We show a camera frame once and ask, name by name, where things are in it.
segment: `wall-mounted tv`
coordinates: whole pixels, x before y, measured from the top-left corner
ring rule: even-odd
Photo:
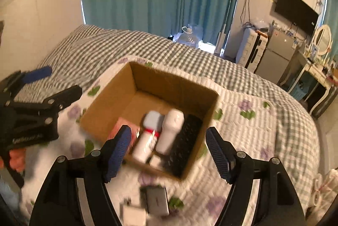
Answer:
[[[275,12],[308,35],[312,35],[318,20],[318,13],[302,0],[277,0]]]

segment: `refrigerator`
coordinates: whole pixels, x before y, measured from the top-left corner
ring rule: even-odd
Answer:
[[[274,29],[255,74],[277,84],[295,52],[293,42],[292,36]]]

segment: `pink package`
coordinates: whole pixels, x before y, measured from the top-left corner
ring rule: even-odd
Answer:
[[[131,142],[130,142],[129,148],[127,150],[127,153],[128,153],[130,151],[132,145],[134,144],[136,138],[138,138],[138,136],[139,136],[139,132],[140,132],[139,126],[136,126],[134,123],[131,123],[130,121],[124,119],[123,117],[119,117],[119,119],[117,120],[114,128],[110,132],[110,135],[108,136],[107,140],[114,138],[116,136],[117,132],[119,131],[119,129],[122,127],[122,125],[127,125],[131,128]]]

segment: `purple flower pattern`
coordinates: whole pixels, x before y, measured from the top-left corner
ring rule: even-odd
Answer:
[[[262,147],[262,149],[261,149],[261,159],[265,160],[265,161],[268,161],[272,157],[273,157],[273,153],[270,150],[270,148],[269,147],[267,147],[267,148],[263,148]]]
[[[128,58],[124,57],[119,62],[117,62],[117,64],[122,64],[122,63],[126,63],[126,62],[128,62]]]
[[[70,152],[72,153],[72,158],[81,158],[85,153],[85,146],[79,141],[73,141],[70,144]]]
[[[153,185],[155,183],[156,176],[151,176],[146,173],[140,173],[138,181],[141,184],[141,186],[149,186]]]
[[[242,110],[242,111],[248,111],[252,109],[252,104],[249,100],[244,99],[241,103],[239,103],[238,107]]]
[[[81,114],[81,108],[79,105],[75,104],[68,112],[68,118],[69,119],[76,119],[80,116]]]
[[[219,217],[222,208],[225,204],[226,198],[225,197],[221,197],[221,196],[215,196],[210,198],[210,200],[208,201],[206,208],[209,212],[209,214],[213,217],[213,218],[217,218]]]
[[[136,60],[136,62],[139,63],[139,64],[144,64],[144,63],[146,63],[146,60],[143,59],[143,58],[138,58],[138,59]]]

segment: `open cardboard box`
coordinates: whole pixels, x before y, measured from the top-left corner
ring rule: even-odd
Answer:
[[[176,108],[185,115],[197,116],[203,121],[202,128],[180,178],[140,163],[131,154],[127,154],[124,158],[127,163],[150,174],[183,180],[187,177],[204,143],[206,129],[212,120],[217,99],[217,92],[211,89],[180,76],[130,62],[97,96],[81,118],[80,126],[104,144],[120,116],[140,127],[145,114],[151,110],[166,115],[169,110]]]

